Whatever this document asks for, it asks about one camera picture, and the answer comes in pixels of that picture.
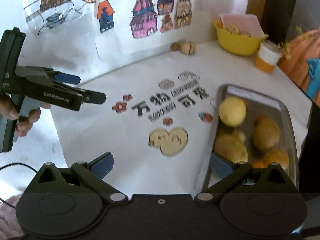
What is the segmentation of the person left hand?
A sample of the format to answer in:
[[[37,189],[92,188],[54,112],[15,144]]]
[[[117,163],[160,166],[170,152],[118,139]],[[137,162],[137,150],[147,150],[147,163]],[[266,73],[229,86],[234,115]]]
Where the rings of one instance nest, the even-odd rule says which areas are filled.
[[[15,128],[15,134],[18,137],[25,137],[31,130],[33,124],[41,116],[41,108],[50,109],[50,104],[43,102],[40,107],[29,112],[27,117],[20,118],[18,112],[7,94],[1,93],[1,115],[9,120],[19,120]]]

